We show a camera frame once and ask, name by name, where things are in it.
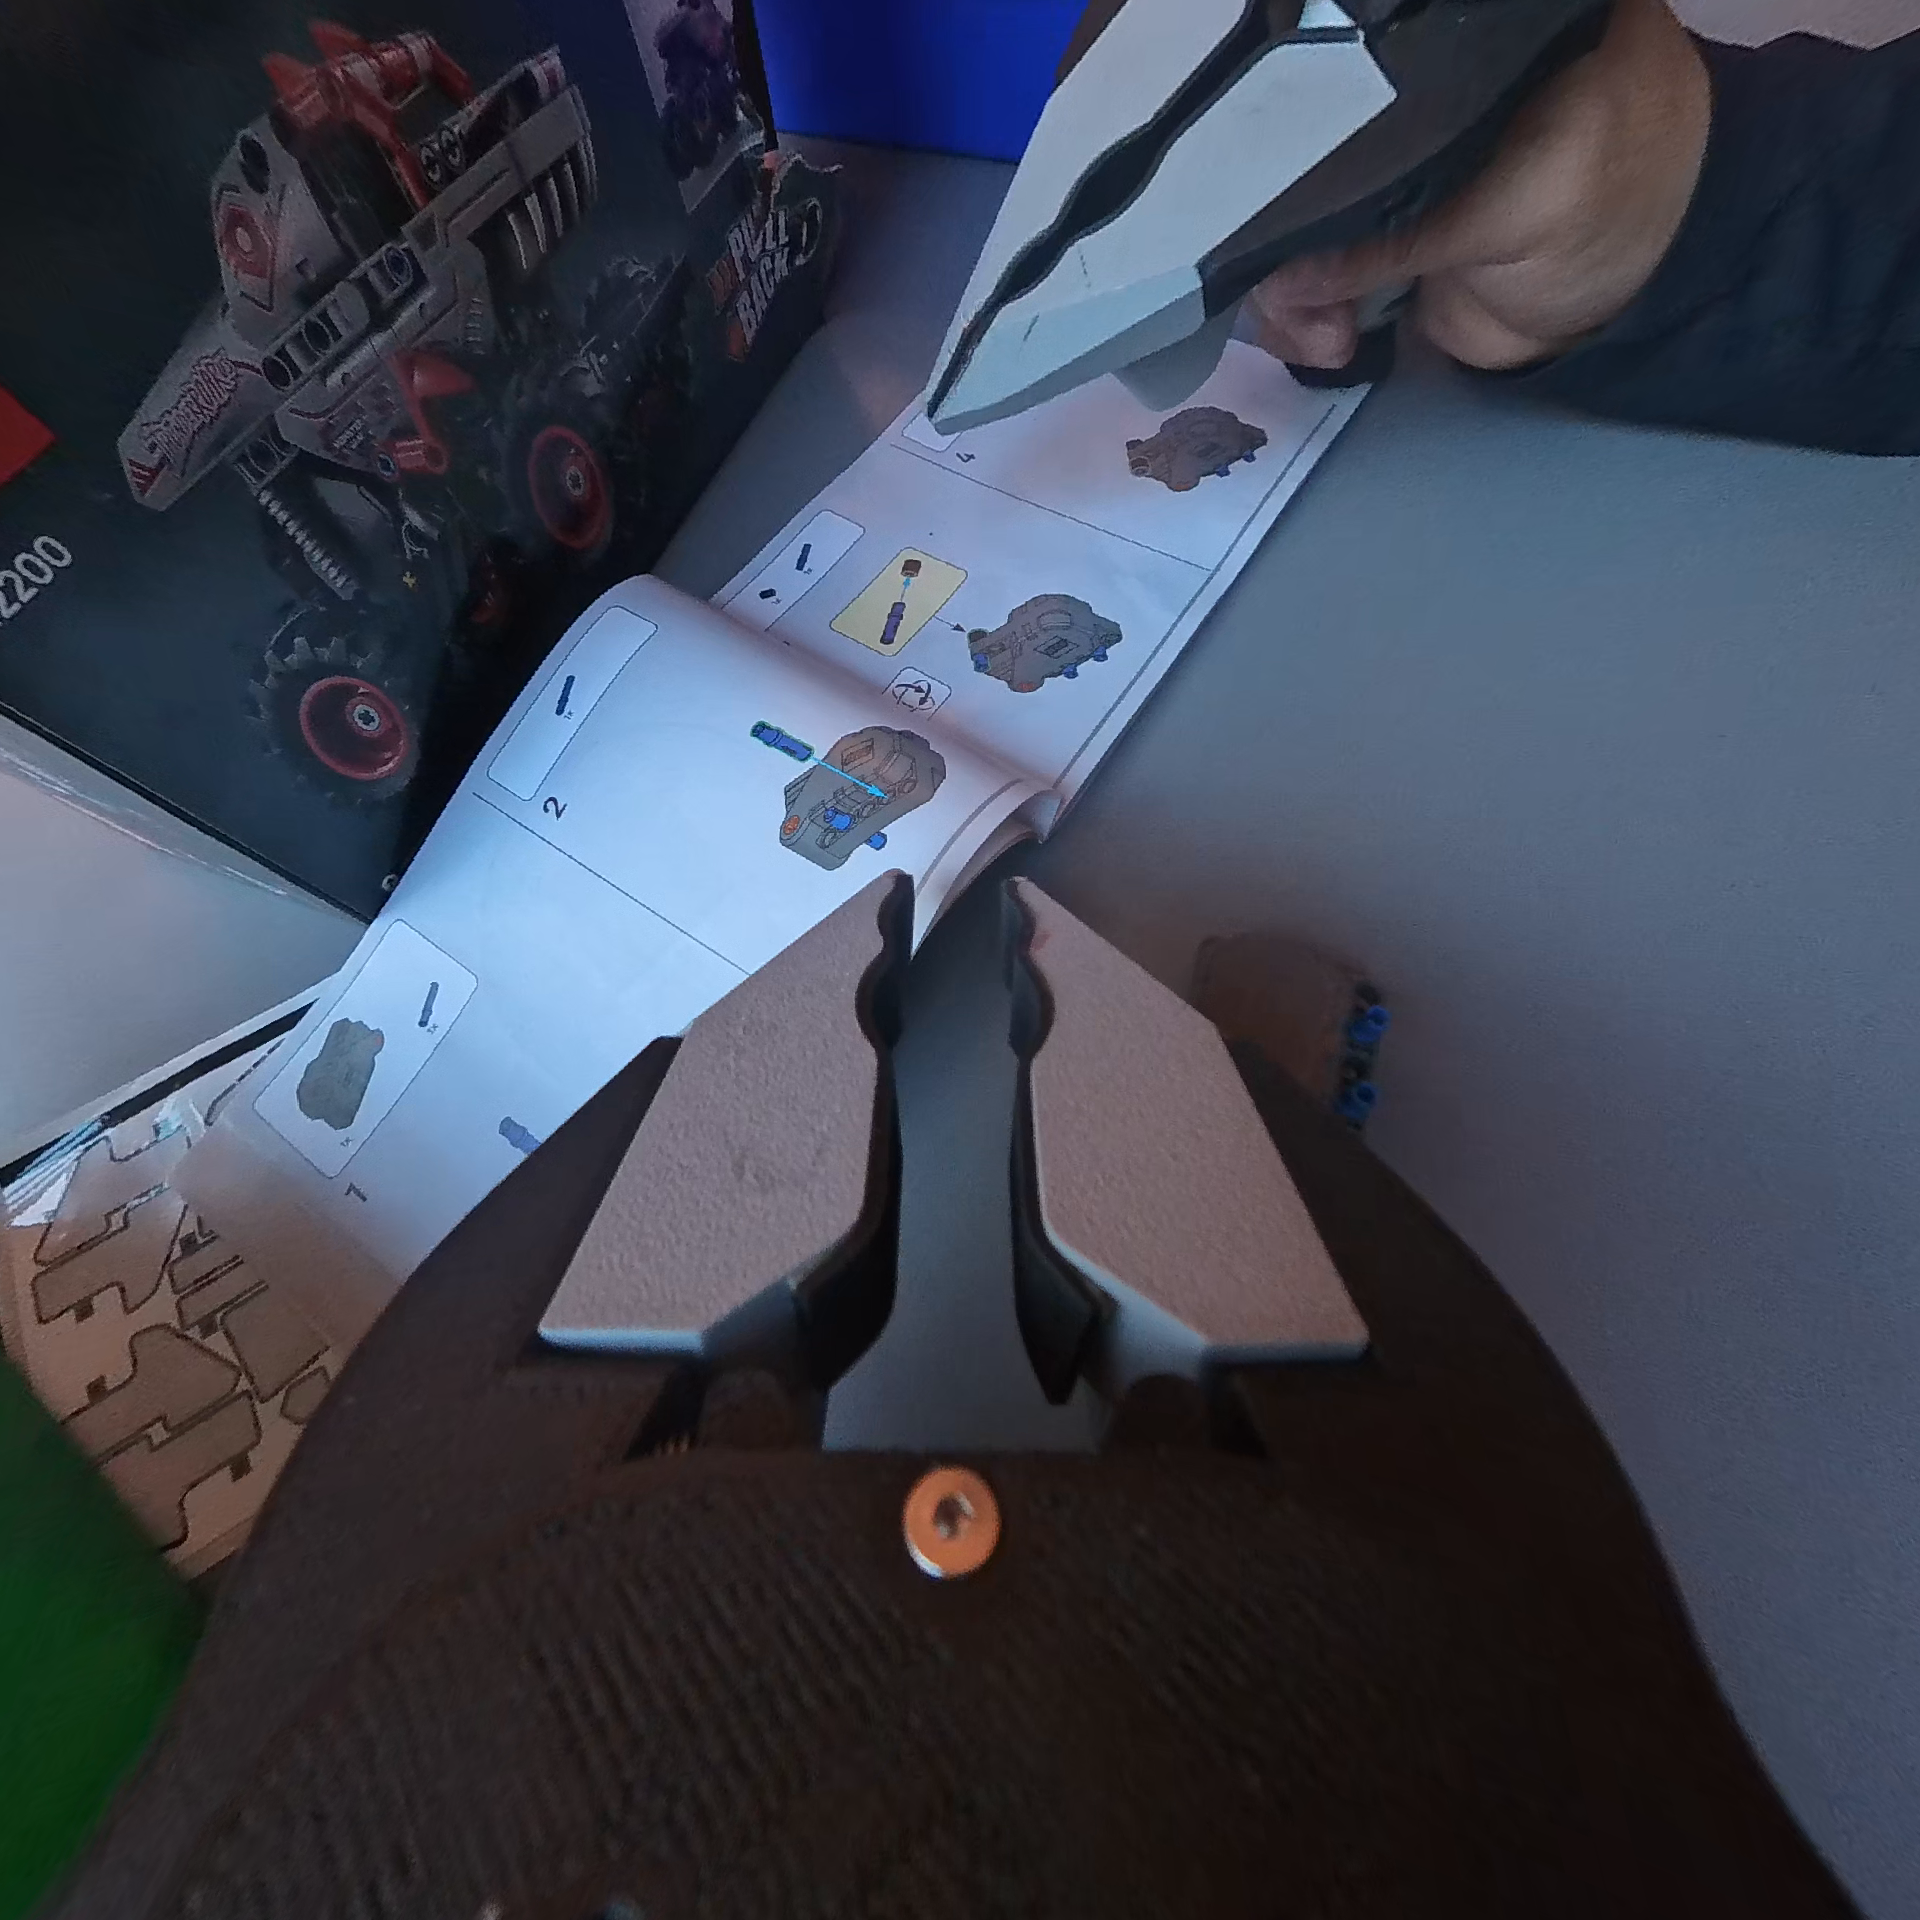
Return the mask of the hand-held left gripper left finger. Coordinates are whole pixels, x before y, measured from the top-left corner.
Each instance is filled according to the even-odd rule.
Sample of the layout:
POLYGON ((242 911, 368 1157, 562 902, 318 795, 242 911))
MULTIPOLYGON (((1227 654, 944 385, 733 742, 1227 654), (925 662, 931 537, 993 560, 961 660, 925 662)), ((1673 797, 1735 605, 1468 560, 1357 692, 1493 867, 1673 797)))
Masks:
POLYGON ((693 1020, 540 1320, 544 1343, 826 1391, 895 1297, 894 1047, 914 881, 884 872, 693 1020))

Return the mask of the person's right hand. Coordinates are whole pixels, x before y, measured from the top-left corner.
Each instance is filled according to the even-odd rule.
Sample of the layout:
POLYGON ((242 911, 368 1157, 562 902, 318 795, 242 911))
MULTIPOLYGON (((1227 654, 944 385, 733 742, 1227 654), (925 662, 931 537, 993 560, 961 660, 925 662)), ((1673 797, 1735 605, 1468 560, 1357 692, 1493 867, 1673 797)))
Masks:
POLYGON ((1704 60, 1659 2, 1619 2, 1597 46, 1547 83, 1493 158, 1419 223, 1293 259, 1246 309, 1262 348, 1346 366, 1362 306, 1409 286, 1407 320, 1473 371, 1576 346, 1623 309, 1693 203, 1710 123, 1704 60))

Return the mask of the lego sticker sheet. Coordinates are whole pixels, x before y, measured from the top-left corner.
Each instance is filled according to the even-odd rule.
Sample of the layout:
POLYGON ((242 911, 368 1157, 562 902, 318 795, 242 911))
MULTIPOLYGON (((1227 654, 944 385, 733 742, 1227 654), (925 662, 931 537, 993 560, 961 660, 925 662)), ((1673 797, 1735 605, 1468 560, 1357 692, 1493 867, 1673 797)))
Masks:
POLYGON ((188 1581, 245 1546, 350 1352, 179 1184, 310 1001, 285 998, 6 1152, 5 1356, 188 1581))

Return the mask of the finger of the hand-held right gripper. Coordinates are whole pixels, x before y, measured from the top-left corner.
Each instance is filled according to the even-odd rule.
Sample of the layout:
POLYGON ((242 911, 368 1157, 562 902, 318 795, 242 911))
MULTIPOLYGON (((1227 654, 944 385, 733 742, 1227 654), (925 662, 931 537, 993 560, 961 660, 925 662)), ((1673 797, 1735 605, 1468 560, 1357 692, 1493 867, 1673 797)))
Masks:
POLYGON ((1250 60, 1246 2, 1092 6, 953 309, 931 418, 1008 418, 1205 325, 1199 183, 1170 154, 1250 60))
POLYGON ((928 377, 972 429, 1178 353, 1202 259, 1395 88, 1357 19, 1082 19, 928 377))

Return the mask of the green object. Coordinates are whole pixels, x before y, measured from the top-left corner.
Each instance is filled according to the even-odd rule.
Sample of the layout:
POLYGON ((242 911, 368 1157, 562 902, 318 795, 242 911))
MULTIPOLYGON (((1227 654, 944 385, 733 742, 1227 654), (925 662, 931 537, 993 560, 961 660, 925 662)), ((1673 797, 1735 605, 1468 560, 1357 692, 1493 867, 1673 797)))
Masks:
POLYGON ((82 1856, 179 1687, 203 1613, 2 1365, 2 1916, 82 1856))

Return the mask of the blue plastic bin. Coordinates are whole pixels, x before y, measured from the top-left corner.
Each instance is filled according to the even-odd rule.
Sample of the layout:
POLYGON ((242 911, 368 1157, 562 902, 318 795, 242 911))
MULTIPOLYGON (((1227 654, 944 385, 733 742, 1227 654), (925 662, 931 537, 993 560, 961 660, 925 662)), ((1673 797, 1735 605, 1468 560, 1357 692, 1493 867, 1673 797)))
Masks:
POLYGON ((755 2, 781 131, 1018 160, 1083 2, 755 2))

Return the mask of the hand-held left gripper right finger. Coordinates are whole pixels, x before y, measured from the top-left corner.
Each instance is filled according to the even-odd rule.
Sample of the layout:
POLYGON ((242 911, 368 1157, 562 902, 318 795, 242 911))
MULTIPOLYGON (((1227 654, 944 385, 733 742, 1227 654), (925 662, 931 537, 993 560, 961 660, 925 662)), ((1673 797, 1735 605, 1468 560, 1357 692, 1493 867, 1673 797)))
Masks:
POLYGON ((1014 1319, 1044 1399, 1359 1359, 1368 1330, 1217 1026, 1029 879, 1002 911, 1014 1319))

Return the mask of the tan lego block, blue pins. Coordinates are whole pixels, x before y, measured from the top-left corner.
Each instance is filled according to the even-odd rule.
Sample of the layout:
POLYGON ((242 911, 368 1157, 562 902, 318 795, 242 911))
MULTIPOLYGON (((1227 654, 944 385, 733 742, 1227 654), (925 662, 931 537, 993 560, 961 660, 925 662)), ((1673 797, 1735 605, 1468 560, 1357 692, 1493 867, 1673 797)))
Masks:
POLYGON ((1212 935, 1197 947, 1189 998, 1228 1045, 1255 1050, 1349 1129, 1366 1127, 1390 1009, 1354 963, 1278 931, 1212 935))

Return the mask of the person's right forearm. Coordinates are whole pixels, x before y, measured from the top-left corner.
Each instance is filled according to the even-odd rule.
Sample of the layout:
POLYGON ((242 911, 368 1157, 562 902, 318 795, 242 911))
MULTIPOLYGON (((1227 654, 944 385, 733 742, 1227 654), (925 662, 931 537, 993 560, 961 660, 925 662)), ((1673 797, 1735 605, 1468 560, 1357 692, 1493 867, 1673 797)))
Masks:
POLYGON ((1627 425, 1862 458, 1918 452, 1918 34, 1693 36, 1710 123, 1653 275, 1506 377, 1627 425))

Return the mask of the black lego set box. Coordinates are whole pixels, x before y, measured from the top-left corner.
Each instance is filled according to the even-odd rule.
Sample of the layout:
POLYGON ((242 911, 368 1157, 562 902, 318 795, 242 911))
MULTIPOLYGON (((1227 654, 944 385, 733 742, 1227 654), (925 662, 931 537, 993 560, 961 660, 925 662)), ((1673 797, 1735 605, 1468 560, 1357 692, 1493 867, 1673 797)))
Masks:
POLYGON ((820 322, 753 5, 6 2, 5 711, 363 921, 820 322))

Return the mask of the lego instruction booklet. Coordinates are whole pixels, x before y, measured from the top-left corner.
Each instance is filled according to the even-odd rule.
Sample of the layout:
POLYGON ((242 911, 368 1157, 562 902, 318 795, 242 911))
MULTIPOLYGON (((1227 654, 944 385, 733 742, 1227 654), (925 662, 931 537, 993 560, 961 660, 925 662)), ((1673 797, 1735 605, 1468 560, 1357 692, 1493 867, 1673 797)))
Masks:
POLYGON ((180 1187, 384 1297, 613 1073, 889 871, 934 921, 1044 836, 1362 391, 1239 343, 944 435, 906 408, 708 601, 608 591, 180 1187))

